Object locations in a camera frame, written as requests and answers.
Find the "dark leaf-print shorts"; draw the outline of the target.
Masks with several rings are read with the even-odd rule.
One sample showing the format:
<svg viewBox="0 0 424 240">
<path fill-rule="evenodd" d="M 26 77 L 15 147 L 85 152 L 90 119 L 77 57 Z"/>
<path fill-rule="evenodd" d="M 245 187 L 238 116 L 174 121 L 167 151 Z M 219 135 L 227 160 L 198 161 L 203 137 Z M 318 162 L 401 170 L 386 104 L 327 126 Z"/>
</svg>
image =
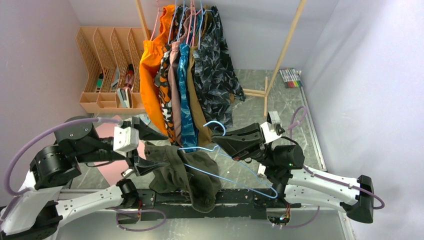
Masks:
<svg viewBox="0 0 424 240">
<path fill-rule="evenodd" d="M 231 96 L 245 101 L 246 95 L 235 73 L 217 6 L 206 12 L 210 23 L 194 50 L 194 84 L 207 122 L 233 127 Z"/>
</svg>

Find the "wooden clothes rack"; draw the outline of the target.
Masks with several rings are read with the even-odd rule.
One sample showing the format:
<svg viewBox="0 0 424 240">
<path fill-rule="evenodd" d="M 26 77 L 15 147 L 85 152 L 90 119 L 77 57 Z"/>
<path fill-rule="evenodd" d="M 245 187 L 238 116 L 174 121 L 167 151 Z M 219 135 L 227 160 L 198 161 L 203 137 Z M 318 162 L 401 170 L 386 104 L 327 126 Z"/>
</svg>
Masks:
<svg viewBox="0 0 424 240">
<path fill-rule="evenodd" d="M 143 29 L 143 37 L 145 39 L 152 39 L 153 38 L 153 34 L 149 31 L 148 27 L 147 27 L 147 23 L 146 23 L 146 19 L 145 19 L 145 15 L 144 15 L 144 11 L 143 11 L 143 7 L 142 7 L 142 3 L 140 0 L 135 0 L 135 8 L 137 10 L 138 13 L 138 18 L 140 21 L 140 25 Z M 268 97 L 270 94 L 270 91 L 272 89 L 272 86 L 275 82 L 277 73 L 280 69 L 280 66 L 283 62 L 283 59 L 286 55 L 286 52 L 288 50 L 289 44 L 292 40 L 292 37 L 294 35 L 295 29 L 297 27 L 297 24 L 299 22 L 300 16 L 304 10 L 305 4 L 306 4 L 306 0 L 300 0 L 296 9 L 296 12 L 294 14 L 294 17 L 292 19 L 292 22 L 290 24 L 290 28 L 289 31 L 287 33 L 287 36 L 285 38 L 284 44 L 282 46 L 281 52 L 278 56 L 276 65 L 274 67 L 273 73 L 271 75 L 271 79 L 270 82 L 268 82 L 268 77 L 265 77 L 264 80 L 264 90 L 254 90 L 254 89 L 248 89 L 245 88 L 244 92 L 247 96 L 253 96 L 253 97 L 259 97 L 259 98 L 263 98 L 264 99 L 264 111 L 263 111 L 263 116 L 266 117 L 267 116 L 267 112 L 268 112 Z"/>
</svg>

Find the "black orange patterned shorts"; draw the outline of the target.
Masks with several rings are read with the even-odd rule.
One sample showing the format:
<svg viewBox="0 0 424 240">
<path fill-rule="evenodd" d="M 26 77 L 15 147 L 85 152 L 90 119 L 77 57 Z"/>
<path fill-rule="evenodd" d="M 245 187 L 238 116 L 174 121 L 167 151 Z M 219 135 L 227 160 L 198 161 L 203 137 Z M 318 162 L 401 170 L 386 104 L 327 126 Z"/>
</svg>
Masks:
<svg viewBox="0 0 424 240">
<path fill-rule="evenodd" d="M 168 74 L 170 70 L 170 53 L 171 53 L 171 41 L 174 37 L 172 27 L 174 26 L 176 6 L 170 4 L 163 8 L 163 14 L 160 17 L 161 36 L 163 37 L 163 45 L 160 50 L 162 57 L 159 65 L 159 101 L 161 106 L 162 117 L 164 121 L 165 133 L 168 136 L 171 145 L 176 146 L 178 144 L 177 136 L 175 133 L 175 123 L 173 118 L 173 107 L 172 107 L 172 91 L 168 81 Z"/>
</svg>

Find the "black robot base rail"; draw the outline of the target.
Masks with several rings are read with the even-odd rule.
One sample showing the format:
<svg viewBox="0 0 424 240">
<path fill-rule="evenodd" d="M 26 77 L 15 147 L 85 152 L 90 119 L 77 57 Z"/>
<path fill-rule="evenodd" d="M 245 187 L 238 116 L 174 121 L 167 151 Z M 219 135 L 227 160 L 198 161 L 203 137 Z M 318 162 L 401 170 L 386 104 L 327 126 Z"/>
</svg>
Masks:
<svg viewBox="0 0 424 240">
<path fill-rule="evenodd" d="M 288 203 L 283 198 L 269 198 L 248 189 L 223 188 L 215 197 L 215 207 L 208 213 L 195 210 L 191 201 L 180 191 L 159 194 L 151 189 L 138 189 L 141 209 L 155 209 L 165 213 L 168 219 L 238 218 L 266 220 L 267 213 L 284 211 L 290 206 L 300 208 L 300 203 Z"/>
</svg>

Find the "brown hanging shorts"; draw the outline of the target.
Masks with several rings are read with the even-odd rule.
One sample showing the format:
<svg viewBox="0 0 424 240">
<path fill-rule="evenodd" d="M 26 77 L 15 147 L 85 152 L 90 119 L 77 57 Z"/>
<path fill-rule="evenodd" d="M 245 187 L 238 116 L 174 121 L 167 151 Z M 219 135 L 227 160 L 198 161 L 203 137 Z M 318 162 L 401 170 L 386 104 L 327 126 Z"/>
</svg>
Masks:
<svg viewBox="0 0 424 240">
<path fill-rule="evenodd" d="M 187 89 L 189 93 L 189 106 L 191 110 L 191 116 L 194 123 L 194 127 L 197 132 L 197 145 L 198 146 L 206 146 L 211 143 L 212 131 L 204 124 L 207 123 L 206 118 L 204 116 L 204 112 L 202 110 L 199 98 L 197 96 L 197 91 L 195 88 L 195 58 L 194 58 L 194 50 L 198 47 L 199 40 L 196 39 L 199 37 L 199 33 L 202 33 L 202 15 L 201 11 L 196 15 L 196 23 L 195 23 L 195 40 L 192 40 L 193 46 L 189 47 L 188 52 L 188 69 L 187 69 Z"/>
</svg>

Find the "olive green shorts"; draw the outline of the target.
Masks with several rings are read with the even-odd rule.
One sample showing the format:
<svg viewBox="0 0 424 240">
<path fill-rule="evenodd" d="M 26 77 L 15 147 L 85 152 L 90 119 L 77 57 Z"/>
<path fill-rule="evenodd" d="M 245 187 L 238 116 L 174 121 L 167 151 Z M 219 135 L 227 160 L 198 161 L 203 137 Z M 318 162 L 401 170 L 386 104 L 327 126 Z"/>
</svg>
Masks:
<svg viewBox="0 0 424 240">
<path fill-rule="evenodd" d="M 222 184 L 217 177 L 218 164 L 207 153 L 186 152 L 177 146 L 160 146 L 147 141 L 144 154 L 148 161 L 166 164 L 153 171 L 150 189 L 159 194 L 182 190 L 192 208 L 200 213 L 209 213 L 215 208 Z"/>
</svg>

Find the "set of coloured markers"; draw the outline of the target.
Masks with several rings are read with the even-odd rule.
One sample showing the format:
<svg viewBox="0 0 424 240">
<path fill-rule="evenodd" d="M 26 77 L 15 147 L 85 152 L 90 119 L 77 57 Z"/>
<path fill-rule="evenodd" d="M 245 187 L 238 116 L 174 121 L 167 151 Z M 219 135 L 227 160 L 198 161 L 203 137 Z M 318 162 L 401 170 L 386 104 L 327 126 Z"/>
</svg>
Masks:
<svg viewBox="0 0 424 240">
<path fill-rule="evenodd" d="M 303 83 L 301 81 L 301 71 L 297 70 L 295 68 L 285 68 L 280 69 L 279 73 L 282 77 L 284 86 L 287 89 L 290 88 L 300 88 L 303 86 Z"/>
</svg>

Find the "blue correction tape package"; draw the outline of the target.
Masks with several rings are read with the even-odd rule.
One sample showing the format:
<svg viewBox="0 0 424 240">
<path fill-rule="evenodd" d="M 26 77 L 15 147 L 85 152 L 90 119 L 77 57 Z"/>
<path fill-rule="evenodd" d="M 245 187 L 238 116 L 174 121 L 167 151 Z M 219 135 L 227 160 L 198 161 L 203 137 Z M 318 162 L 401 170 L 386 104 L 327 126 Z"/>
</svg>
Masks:
<svg viewBox="0 0 424 240">
<path fill-rule="evenodd" d="M 151 123 L 149 116 L 146 113 L 136 115 L 140 119 L 141 122 L 146 124 L 147 126 Z"/>
</svg>

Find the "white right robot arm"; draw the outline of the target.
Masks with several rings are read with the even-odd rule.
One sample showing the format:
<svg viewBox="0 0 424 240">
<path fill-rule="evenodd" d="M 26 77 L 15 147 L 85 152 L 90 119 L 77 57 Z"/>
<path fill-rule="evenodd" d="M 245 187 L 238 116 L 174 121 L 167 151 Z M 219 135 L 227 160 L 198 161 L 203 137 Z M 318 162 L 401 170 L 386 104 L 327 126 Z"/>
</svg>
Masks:
<svg viewBox="0 0 424 240">
<path fill-rule="evenodd" d="M 332 208 L 359 223 L 374 221 L 374 187 L 366 175 L 342 177 L 304 164 L 302 147 L 285 136 L 278 123 L 253 123 L 247 127 L 217 133 L 212 142 L 234 161 L 256 161 L 275 190 L 270 202 L 275 207 L 308 204 Z"/>
</svg>

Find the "pink clipboard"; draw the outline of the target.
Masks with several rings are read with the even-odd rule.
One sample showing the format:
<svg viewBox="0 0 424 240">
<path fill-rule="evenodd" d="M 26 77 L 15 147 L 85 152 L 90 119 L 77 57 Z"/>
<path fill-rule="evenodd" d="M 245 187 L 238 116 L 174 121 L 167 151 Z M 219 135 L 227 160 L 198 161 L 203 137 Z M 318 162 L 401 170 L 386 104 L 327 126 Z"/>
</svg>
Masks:
<svg viewBox="0 0 424 240">
<path fill-rule="evenodd" d="M 99 126 L 95 127 L 95 130 L 100 138 L 108 138 L 114 136 L 115 126 L 114 123 L 102 122 Z M 94 163 L 96 168 L 109 185 L 115 185 L 123 178 L 122 172 L 129 168 L 128 163 L 123 156 L 118 160 L 112 160 L 111 156 L 101 159 L 102 161 Z"/>
</svg>

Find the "white stapler on table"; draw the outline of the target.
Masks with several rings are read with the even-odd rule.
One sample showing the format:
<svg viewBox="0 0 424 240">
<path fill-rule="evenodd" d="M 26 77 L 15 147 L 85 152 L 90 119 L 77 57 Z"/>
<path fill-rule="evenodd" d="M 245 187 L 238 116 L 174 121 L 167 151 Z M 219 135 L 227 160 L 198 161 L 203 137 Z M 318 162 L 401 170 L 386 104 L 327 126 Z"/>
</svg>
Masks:
<svg viewBox="0 0 424 240">
<path fill-rule="evenodd" d="M 259 164 L 258 165 L 258 169 L 257 169 L 257 176 L 259 177 L 259 178 L 264 178 L 266 175 L 265 175 L 265 171 L 266 171 L 266 166 L 264 166 L 263 164 Z"/>
</svg>

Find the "pink hanging shorts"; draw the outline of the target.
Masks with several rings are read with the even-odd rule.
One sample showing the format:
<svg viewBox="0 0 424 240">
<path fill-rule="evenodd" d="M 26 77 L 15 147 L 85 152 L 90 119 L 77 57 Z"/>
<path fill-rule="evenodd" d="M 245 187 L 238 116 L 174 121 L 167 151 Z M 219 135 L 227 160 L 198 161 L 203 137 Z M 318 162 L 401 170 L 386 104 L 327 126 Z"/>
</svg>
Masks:
<svg viewBox="0 0 424 240">
<path fill-rule="evenodd" d="M 177 33 L 175 41 L 171 43 L 171 51 L 169 54 L 169 71 L 168 71 L 168 83 L 171 89 L 171 107 L 172 107 L 172 119 L 174 125 L 174 133 L 176 141 L 181 144 L 181 132 L 182 132 L 182 119 L 181 119 L 181 100 L 178 91 L 177 84 L 177 57 L 179 56 L 180 44 L 187 37 L 188 23 L 186 23 L 187 14 L 189 10 L 183 9 L 183 6 L 179 7 L 179 14 L 175 17 L 174 30 Z"/>
</svg>

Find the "peach desk organizer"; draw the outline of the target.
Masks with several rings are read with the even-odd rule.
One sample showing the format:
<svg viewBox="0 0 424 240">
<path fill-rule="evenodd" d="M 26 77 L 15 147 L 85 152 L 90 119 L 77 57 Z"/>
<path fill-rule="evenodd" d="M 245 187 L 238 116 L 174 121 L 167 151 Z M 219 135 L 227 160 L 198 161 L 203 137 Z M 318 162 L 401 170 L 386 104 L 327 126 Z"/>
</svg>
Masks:
<svg viewBox="0 0 424 240">
<path fill-rule="evenodd" d="M 143 41 L 150 33 L 141 27 L 81 26 L 75 41 L 87 70 L 87 81 L 79 104 L 89 114 L 145 113 L 140 94 L 139 63 Z M 129 106 L 119 98 L 133 67 Z"/>
</svg>

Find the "blue patterned shorts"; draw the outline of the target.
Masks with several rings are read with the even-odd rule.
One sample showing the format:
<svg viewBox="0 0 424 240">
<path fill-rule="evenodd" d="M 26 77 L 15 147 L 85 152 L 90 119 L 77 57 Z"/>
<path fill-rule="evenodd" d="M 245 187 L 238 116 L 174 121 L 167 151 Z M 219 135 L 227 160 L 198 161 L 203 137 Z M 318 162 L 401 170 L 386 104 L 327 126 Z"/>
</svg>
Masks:
<svg viewBox="0 0 424 240">
<path fill-rule="evenodd" d="M 186 153 L 195 152 L 195 147 L 197 146 L 197 133 L 195 131 L 195 126 L 193 123 L 189 93 L 187 88 L 187 70 L 188 70 L 188 56 L 189 56 L 189 45 L 187 39 L 190 39 L 190 28 L 192 24 L 190 23 L 191 17 L 188 16 L 183 23 L 184 35 L 182 36 L 182 41 L 179 45 L 179 62 L 177 67 L 177 80 L 179 85 L 180 92 L 180 108 L 181 108 L 181 139 L 182 139 L 182 148 Z"/>
</svg>

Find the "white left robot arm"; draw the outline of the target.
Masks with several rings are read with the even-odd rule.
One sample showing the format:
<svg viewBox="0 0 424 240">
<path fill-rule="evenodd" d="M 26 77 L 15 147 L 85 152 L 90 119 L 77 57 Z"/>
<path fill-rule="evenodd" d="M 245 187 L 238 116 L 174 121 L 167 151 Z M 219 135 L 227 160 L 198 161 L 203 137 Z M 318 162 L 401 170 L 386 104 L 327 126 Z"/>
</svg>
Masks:
<svg viewBox="0 0 424 240">
<path fill-rule="evenodd" d="M 35 155 L 20 189 L 13 190 L 10 178 L 18 160 L 50 134 L 55 136 L 54 144 Z M 129 176 L 145 175 L 159 165 L 139 156 L 139 143 L 165 139 L 136 116 L 127 120 L 75 116 L 42 132 L 16 153 L 7 168 L 4 187 L 12 200 L 0 212 L 1 239 L 51 239 L 59 228 L 99 210 L 140 206 L 138 190 Z M 74 199 L 57 199 L 63 187 L 81 175 L 80 164 L 116 161 L 128 166 L 116 184 Z"/>
</svg>

